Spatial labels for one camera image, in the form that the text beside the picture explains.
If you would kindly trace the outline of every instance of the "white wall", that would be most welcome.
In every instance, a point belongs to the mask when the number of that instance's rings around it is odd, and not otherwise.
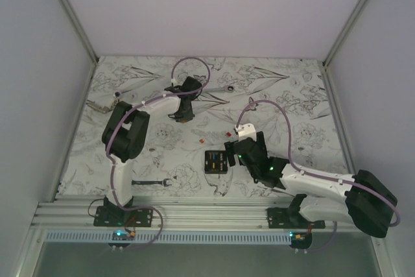
[[[398,198],[389,237],[415,272],[415,1],[370,0],[329,69],[358,168]]]
[[[70,0],[99,55],[323,60],[357,0]]]
[[[0,0],[0,276],[46,200],[91,67],[57,0]]]

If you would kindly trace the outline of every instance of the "metal tool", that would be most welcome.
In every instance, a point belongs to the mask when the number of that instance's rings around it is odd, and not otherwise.
[[[171,179],[170,178],[165,178],[162,181],[131,181],[132,185],[161,185],[164,187],[168,187],[170,186],[171,183]]]
[[[211,89],[203,89],[202,93],[204,92],[234,92],[235,88],[233,86],[225,86],[221,88],[211,88]]]

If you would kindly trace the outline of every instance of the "floral tablecloth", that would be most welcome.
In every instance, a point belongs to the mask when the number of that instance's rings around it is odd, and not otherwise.
[[[116,57],[100,59],[90,101],[106,102],[115,90],[123,101],[150,99],[170,85],[173,57]],[[196,117],[176,123],[167,116],[150,119],[146,143],[134,160],[134,180],[163,180],[172,185],[134,186],[133,194],[170,197],[258,197],[279,195],[255,184],[245,167],[236,165],[226,175],[203,172],[204,151],[224,149],[236,140],[233,126],[242,108],[259,99],[270,99],[284,107],[293,133],[294,160],[302,165],[347,173],[322,77],[315,60],[274,58],[203,58],[211,68],[206,88],[233,86],[235,91],[202,93],[193,102]],[[206,68],[198,61],[179,65],[176,79],[191,75],[206,81]],[[111,113],[85,106],[69,165],[62,178],[61,195],[104,195],[108,192],[110,162],[105,157],[101,134]],[[253,104],[243,123],[262,130],[270,155],[287,157],[287,124],[278,110]]]

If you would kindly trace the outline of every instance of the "wrench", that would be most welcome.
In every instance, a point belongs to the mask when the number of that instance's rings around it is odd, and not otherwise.
[[[204,92],[234,92],[235,88],[233,86],[225,86],[221,88],[212,88],[212,89],[203,89]]]
[[[164,187],[171,185],[171,180],[169,178],[165,178],[162,181],[131,181],[131,185],[162,185]]]

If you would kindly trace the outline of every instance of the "black cable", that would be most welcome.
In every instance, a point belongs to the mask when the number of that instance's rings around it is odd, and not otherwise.
[[[90,217],[95,217],[95,215],[92,215],[92,214],[89,212],[89,209],[91,209],[91,206],[92,206],[92,204],[93,204],[94,202],[97,202],[97,201],[99,201],[99,200],[104,200],[104,199],[103,199],[103,198],[95,199],[95,200],[92,200],[92,202],[89,204],[89,206],[88,206],[88,215],[89,215]]]

